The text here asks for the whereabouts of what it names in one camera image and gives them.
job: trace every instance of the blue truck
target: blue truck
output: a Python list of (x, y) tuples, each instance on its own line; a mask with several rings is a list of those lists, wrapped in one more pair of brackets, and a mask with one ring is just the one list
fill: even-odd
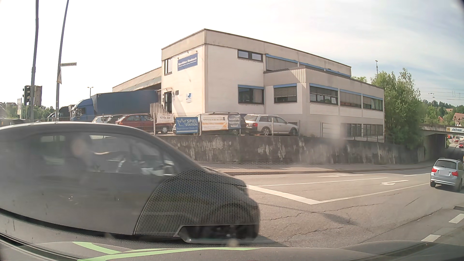
[(71, 121), (91, 122), (95, 116), (150, 113), (150, 104), (158, 102), (156, 90), (99, 93), (78, 102)]

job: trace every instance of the street lamp pole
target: street lamp pole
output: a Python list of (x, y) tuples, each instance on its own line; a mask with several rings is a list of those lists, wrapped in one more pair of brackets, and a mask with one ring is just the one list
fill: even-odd
[(68, 13), (69, 0), (66, 1), (66, 9), (64, 10), (63, 29), (61, 29), (61, 41), (59, 44), (59, 55), (58, 55), (58, 73), (57, 73), (57, 100), (55, 108), (55, 121), (59, 121), (59, 82), (61, 82), (61, 50), (63, 49), (63, 36), (64, 36), (64, 24), (66, 23), (66, 14)]
[(92, 98), (92, 88), (93, 87), (88, 87), (89, 88), (89, 98)]

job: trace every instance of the flat roof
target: flat roof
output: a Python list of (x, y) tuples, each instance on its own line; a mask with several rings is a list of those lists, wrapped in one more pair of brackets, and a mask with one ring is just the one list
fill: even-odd
[(129, 80), (127, 80), (127, 81), (123, 82), (123, 83), (120, 83), (120, 84), (116, 85), (115, 87), (118, 87), (118, 86), (119, 86), (119, 85), (121, 85), (121, 84), (125, 84), (125, 83), (127, 83), (128, 81), (131, 81), (131, 80), (133, 80), (133, 79), (135, 79), (135, 78), (137, 78), (137, 77), (140, 77), (140, 76), (142, 76), (142, 75), (144, 75), (144, 74), (147, 74), (147, 73), (149, 73), (149, 72), (153, 72), (154, 70), (157, 70), (157, 69), (160, 69), (160, 68), (161, 68), (161, 66), (160, 66), (160, 67), (158, 67), (158, 68), (155, 68), (155, 69), (153, 69), (153, 70), (151, 70), (151, 71), (148, 71), (148, 72), (142, 73), (141, 75), (139, 75), (139, 76), (135, 76), (134, 78), (132, 78), (132, 79), (129, 79)]
[(283, 46), (283, 45), (278, 45), (278, 44), (274, 44), (274, 43), (271, 43), (271, 42), (266, 42), (266, 41), (258, 40), (258, 39), (255, 39), (255, 38), (250, 38), (250, 37), (246, 37), (246, 36), (241, 36), (241, 35), (238, 35), (238, 34), (225, 33), (225, 32), (216, 31), (216, 30), (211, 30), (211, 29), (206, 29), (206, 28), (201, 29), (201, 30), (199, 30), (199, 31), (196, 32), (196, 33), (192, 33), (191, 35), (186, 36), (186, 37), (184, 37), (184, 38), (182, 38), (182, 39), (180, 39), (180, 40), (178, 40), (178, 41), (176, 41), (176, 42), (174, 42), (174, 43), (172, 43), (172, 44), (170, 44), (170, 45), (168, 45), (168, 46), (165, 46), (165, 47), (161, 48), (161, 50), (164, 50), (164, 49), (166, 49), (166, 48), (168, 48), (168, 47), (170, 47), (170, 46), (172, 46), (172, 45), (177, 44), (178, 42), (181, 42), (181, 41), (183, 41), (183, 40), (185, 40), (185, 39), (187, 39), (187, 38), (190, 38), (190, 37), (192, 37), (192, 36), (194, 36), (194, 35), (196, 35), (196, 34), (198, 34), (198, 33), (203, 32), (203, 31), (211, 31), (211, 32), (216, 32), (216, 33), (223, 33), (223, 34), (238, 36), (238, 37), (242, 37), (242, 38), (246, 38), (246, 39), (250, 39), (250, 40), (260, 41), (260, 42), (263, 42), (263, 43), (267, 43), (267, 44), (272, 44), (272, 45), (276, 45), (276, 46), (288, 48), (288, 49), (290, 49), (290, 50), (294, 50), (294, 51), (297, 51), (297, 52), (303, 52), (303, 53), (306, 53), (306, 54), (309, 54), (309, 55), (313, 55), (313, 56), (316, 56), (316, 57), (319, 57), (319, 58), (322, 58), (322, 59), (326, 59), (326, 60), (328, 60), (328, 61), (331, 61), (331, 62), (334, 62), (334, 63), (338, 63), (338, 64), (340, 64), (340, 65), (347, 66), (347, 67), (350, 67), (350, 68), (351, 68), (351, 66), (349, 66), (349, 65), (346, 65), (346, 64), (343, 64), (343, 63), (334, 61), (334, 60), (330, 60), (330, 59), (327, 59), (327, 58), (325, 58), (325, 57), (322, 57), (322, 56), (319, 56), (319, 55), (315, 55), (315, 54), (312, 54), (312, 53), (309, 53), (309, 52), (301, 51), (301, 50), (298, 50), (298, 49), (295, 49), (295, 48), (291, 48), (291, 47), (287, 47), (287, 46)]

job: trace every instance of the traffic sign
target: traffic sign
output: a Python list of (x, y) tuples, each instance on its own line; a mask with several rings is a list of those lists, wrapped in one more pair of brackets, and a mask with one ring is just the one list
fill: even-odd
[(63, 66), (76, 66), (77, 63), (65, 63), (65, 64), (61, 64), (61, 67)]

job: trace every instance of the concrete retaining wall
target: concrete retaining wall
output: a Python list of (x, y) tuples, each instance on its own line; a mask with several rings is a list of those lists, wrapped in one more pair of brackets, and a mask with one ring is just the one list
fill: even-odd
[(211, 163), (411, 164), (424, 148), (319, 137), (160, 136), (192, 159)]

